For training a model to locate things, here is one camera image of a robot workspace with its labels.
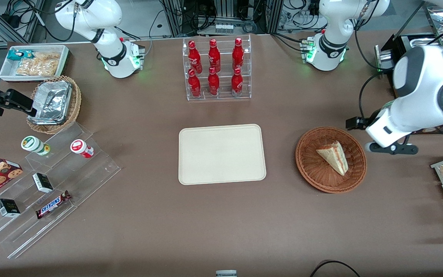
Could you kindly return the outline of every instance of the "table surface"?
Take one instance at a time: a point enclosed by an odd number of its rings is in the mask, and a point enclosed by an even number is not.
[[[374,44],[392,31],[361,32]],[[67,75],[83,100],[78,122],[123,169],[79,209],[17,259],[0,247],[1,276],[307,276],[325,259],[369,276],[443,276],[443,191],[429,165],[443,160],[443,135],[417,135],[415,156],[367,153],[355,190],[323,193],[300,175],[297,141],[311,128],[344,128],[359,114],[357,98],[373,73],[353,40],[332,72],[303,65],[297,51],[269,35],[252,35],[253,98],[186,100],[181,39],[155,40],[145,68],[114,79],[91,44],[69,44]],[[35,84],[7,84],[30,95]],[[392,99],[386,79],[364,92],[366,114]],[[260,125],[267,176],[262,181],[183,186],[178,136],[183,128]],[[351,131],[361,144],[371,139]],[[25,115],[0,117],[0,158],[19,161],[26,135],[42,140]],[[349,276],[340,265],[323,273]]]

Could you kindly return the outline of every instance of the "small bottle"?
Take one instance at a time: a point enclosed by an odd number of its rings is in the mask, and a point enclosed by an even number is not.
[[[208,84],[210,86],[210,94],[213,96],[218,96],[218,94],[220,93],[220,78],[218,78],[215,67],[210,68]]]
[[[201,97],[201,83],[199,82],[198,77],[196,76],[196,72],[194,69],[190,68],[188,70],[189,74],[189,90],[191,91],[192,97],[200,98]]]
[[[199,55],[199,51],[196,49],[196,43],[191,40],[188,45],[191,68],[193,68],[197,74],[201,74],[201,72],[203,72],[203,66],[201,65],[201,55]]]
[[[94,153],[93,147],[87,145],[84,140],[74,140],[69,148],[73,153],[80,154],[87,159],[90,159]]]
[[[235,47],[232,52],[232,68],[241,68],[244,65],[244,49],[242,49],[242,39],[237,37],[235,39]]]
[[[240,68],[237,67],[234,71],[233,71],[233,76],[232,76],[232,96],[234,97],[240,97],[242,94],[242,82],[243,82],[243,78],[240,75]]]
[[[26,151],[37,153],[37,155],[45,156],[51,151],[49,144],[45,144],[37,137],[29,135],[22,140],[21,146]]]
[[[210,59],[210,66],[214,67],[217,73],[220,72],[220,70],[222,70],[222,61],[216,39],[210,39],[210,52],[208,52],[208,57]]]

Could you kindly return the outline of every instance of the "brown wicker basket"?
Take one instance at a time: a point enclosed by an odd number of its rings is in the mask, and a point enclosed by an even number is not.
[[[72,91],[72,98],[69,103],[69,110],[68,110],[68,116],[65,123],[61,125],[37,125],[31,123],[27,119],[27,124],[32,128],[32,130],[39,132],[39,133],[46,133],[48,135],[54,135],[55,133],[62,130],[66,125],[69,123],[72,123],[76,121],[76,118],[78,117],[78,114],[80,112],[80,105],[81,105],[81,91],[80,88],[76,85],[75,81],[69,77],[66,76],[59,76],[56,78],[52,78],[49,80],[45,80],[44,82],[57,82],[57,81],[66,81],[72,84],[73,91]],[[37,88],[33,90],[31,98],[33,99],[35,97],[35,93],[37,92]]]
[[[348,161],[348,171],[338,174],[317,151],[324,144],[340,142]],[[367,159],[360,143],[349,133],[334,127],[318,127],[299,140],[295,159],[302,176],[315,188],[329,193],[345,193],[357,187],[367,172]]]

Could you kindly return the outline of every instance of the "red and white bottle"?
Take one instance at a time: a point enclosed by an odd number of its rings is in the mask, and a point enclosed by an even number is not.
[[[240,68],[233,70],[232,76],[232,96],[240,97],[242,95],[242,82],[244,79],[240,75]]]
[[[241,68],[244,65],[244,49],[242,49],[242,39],[237,37],[235,39],[235,47],[232,52],[232,68]]]
[[[218,94],[220,93],[220,78],[218,78],[215,67],[210,68],[208,84],[210,86],[210,94],[213,96],[218,96]]]
[[[203,72],[203,66],[201,65],[201,55],[196,49],[196,43],[194,41],[188,42],[189,45],[189,63],[191,68],[193,68],[197,74]]]
[[[210,39],[210,52],[208,52],[208,57],[210,59],[210,66],[214,67],[217,73],[220,72],[220,70],[222,70],[222,61],[216,39]]]
[[[87,145],[84,140],[74,140],[69,148],[73,153],[80,154],[84,158],[90,159],[93,156],[93,147]]]
[[[201,83],[199,82],[199,78],[196,76],[196,72],[194,69],[190,68],[188,70],[189,74],[189,90],[191,91],[192,97],[200,98],[201,97]]]

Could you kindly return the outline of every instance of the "acrylic bottle rack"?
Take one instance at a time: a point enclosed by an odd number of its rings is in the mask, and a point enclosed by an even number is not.
[[[91,158],[70,151],[69,146],[75,139],[93,147]],[[8,258],[20,256],[121,170],[95,143],[92,134],[76,122],[46,143],[51,146],[51,152],[46,156],[28,154],[19,162],[23,174],[0,189],[0,198],[13,199],[21,212],[13,219],[0,214],[0,244]],[[51,193],[37,190],[32,179],[36,172],[47,175],[54,187]],[[37,219],[35,211],[66,190],[72,198]]]
[[[235,46],[236,37],[242,39],[242,48],[244,49],[244,64],[241,67],[241,76],[244,79],[242,83],[242,94],[239,97],[232,96],[232,51]],[[188,100],[203,101],[203,100],[239,100],[247,99],[252,96],[252,83],[251,83],[251,37],[249,35],[239,35],[239,36],[220,36],[215,37],[217,41],[218,49],[220,50],[221,58],[221,71],[218,72],[218,77],[220,78],[220,93],[218,96],[212,96],[209,93],[208,86],[208,69],[209,69],[209,59],[208,52],[210,50],[209,41],[212,37],[190,37],[183,39],[182,57],[184,63],[184,78],[186,79],[186,95]],[[201,64],[203,66],[203,71],[201,74],[197,74],[199,81],[201,82],[201,97],[194,98],[189,89],[188,83],[188,70],[190,69],[189,63],[189,47],[188,42],[193,40],[196,43],[196,48],[201,55]]]

